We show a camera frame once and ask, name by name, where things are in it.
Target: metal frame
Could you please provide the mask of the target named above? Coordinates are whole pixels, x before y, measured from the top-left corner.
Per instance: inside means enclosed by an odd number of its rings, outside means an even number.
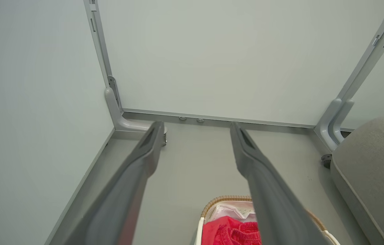
[[[316,125],[308,125],[308,124],[289,124],[287,122],[277,122],[277,121],[260,121],[260,120],[251,120],[251,119],[243,119],[243,118],[205,116],[205,115],[186,114],[186,113],[169,113],[169,112],[128,109],[128,108],[123,108],[123,110],[124,110],[124,113],[141,113],[141,114],[148,114],[148,115],[154,115],[154,116],[174,116],[174,117],[184,117],[184,118],[196,118],[196,119],[204,119],[204,121],[208,121],[208,120],[237,121],[239,123],[247,123],[247,124],[261,124],[261,125],[283,126],[283,127],[304,128],[304,129],[314,129],[316,126]]]
[[[163,128],[162,121],[152,124],[77,225],[55,244],[132,244],[147,180],[158,167]],[[262,242],[327,245],[320,229],[248,132],[232,122],[230,135],[237,170],[251,191]]]
[[[368,48],[349,76],[340,93],[322,115],[315,132],[329,150],[333,151],[343,141],[340,125],[348,115],[354,100],[352,97],[368,77],[384,53],[384,20],[372,38]]]
[[[98,0],[83,0],[86,15],[89,21],[89,27],[94,39],[95,50],[97,51],[98,61],[105,80],[106,90],[105,98],[112,117],[116,131],[146,132],[151,124],[145,122],[128,121],[122,114],[124,113],[121,100],[119,98],[118,87],[115,78],[112,75],[112,69],[109,62],[108,50],[106,47],[105,35],[101,23]],[[164,137],[166,142],[167,128],[164,128]]]

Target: wicker basket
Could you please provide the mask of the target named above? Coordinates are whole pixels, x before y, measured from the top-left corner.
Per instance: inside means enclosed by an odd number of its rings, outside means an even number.
[[[195,240],[195,245],[201,245],[201,238],[203,234],[203,225],[205,222],[206,217],[209,217],[209,214],[213,212],[214,209],[212,207],[215,206],[217,203],[221,202],[233,202],[233,201],[238,201],[238,202],[248,202],[252,203],[253,200],[251,199],[250,196],[220,196],[217,197],[213,200],[211,200],[206,207],[204,208],[203,212],[201,213],[201,218],[199,219],[198,222],[198,230],[196,233],[196,240]],[[334,245],[340,245],[340,243],[335,239],[335,237],[327,231],[327,228],[322,224],[322,222],[310,211],[306,210],[307,213],[309,214],[310,218],[313,220],[313,222],[316,224],[318,229],[321,231],[323,236],[327,238],[332,244]]]

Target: pink fabric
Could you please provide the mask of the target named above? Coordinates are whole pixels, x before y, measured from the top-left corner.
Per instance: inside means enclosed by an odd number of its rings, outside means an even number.
[[[261,245],[257,222],[242,223],[228,216],[203,225],[202,245]]]

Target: floor trim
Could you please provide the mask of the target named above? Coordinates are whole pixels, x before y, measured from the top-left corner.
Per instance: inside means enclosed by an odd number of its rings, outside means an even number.
[[[101,153],[103,152],[103,150],[105,149],[106,145],[108,144],[109,140],[111,139],[111,137],[114,135],[115,133],[115,128],[113,128],[111,130],[111,132],[109,133],[109,136],[106,138],[105,142],[101,145],[101,148],[100,150],[98,151],[97,155],[94,157],[94,160],[92,161],[91,165],[89,166],[89,168],[87,169],[85,175],[82,177],[82,179],[80,180],[80,183],[79,185],[77,186],[76,190],[74,191],[73,195],[71,196],[71,198],[69,199],[68,203],[66,204],[64,210],[62,211],[62,214],[60,215],[59,219],[57,220],[55,226],[53,227],[52,231],[50,232],[50,235],[48,236],[47,240],[45,241],[44,245],[49,245],[51,240],[53,239],[53,237],[55,236],[56,234],[56,231],[57,229],[59,228],[60,224],[62,223],[63,221],[63,218],[65,217],[66,213],[68,212],[69,208],[71,207],[71,204],[73,203],[74,199],[77,197],[77,194],[79,193],[80,191],[80,188],[82,188],[83,186],[83,183],[85,182],[87,176],[89,175],[89,172],[92,170],[92,168],[94,167],[95,163],[97,162],[98,158],[100,157]]]
[[[129,109],[129,108],[123,108],[123,110],[125,113],[141,113],[141,114],[175,116],[175,117],[185,117],[185,118],[202,118],[204,120],[216,120],[216,121],[238,121],[240,123],[247,123],[247,124],[262,124],[262,125],[295,127],[295,128],[305,128],[305,129],[314,129],[316,127],[316,125],[289,124],[285,122],[276,122],[276,121],[260,121],[260,120],[229,118],[229,117],[219,117],[219,116],[203,116],[203,115],[184,114],[184,113],[167,113],[167,112],[138,110],[138,109]]]
[[[215,119],[205,119],[203,122],[198,122],[196,118],[186,118],[186,120],[180,120],[178,116],[164,116],[164,115],[132,113],[132,112],[125,112],[122,116],[128,120],[164,121],[166,123],[172,123],[172,124],[187,124],[187,125],[207,126],[207,127],[222,127],[222,128],[231,127],[231,121],[221,121],[221,120],[215,120]],[[267,124],[252,124],[250,122],[241,122],[240,124],[242,125],[242,128],[246,130],[283,132],[283,133],[304,134],[304,135],[310,134],[313,132],[312,128],[288,127],[288,126],[277,126],[277,125],[267,125]],[[169,126],[167,126],[167,135],[169,134],[170,134]]]

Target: vertical metal post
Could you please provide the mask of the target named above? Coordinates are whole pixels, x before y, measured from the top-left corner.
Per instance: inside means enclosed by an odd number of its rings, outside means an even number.
[[[112,75],[112,69],[109,62],[108,50],[106,47],[105,35],[101,23],[100,11],[98,8],[98,0],[83,0],[85,4],[86,14],[94,40],[95,50],[97,51],[98,61],[100,62],[101,71],[106,84],[105,98],[111,113],[112,121],[117,131],[147,131],[151,124],[144,122],[128,121],[122,116],[124,112],[119,98],[118,87],[115,78]]]
[[[352,97],[368,77],[383,53],[384,20],[337,98],[331,102],[315,127],[316,134],[329,150],[335,150],[343,140],[340,133],[340,124],[354,104]]]

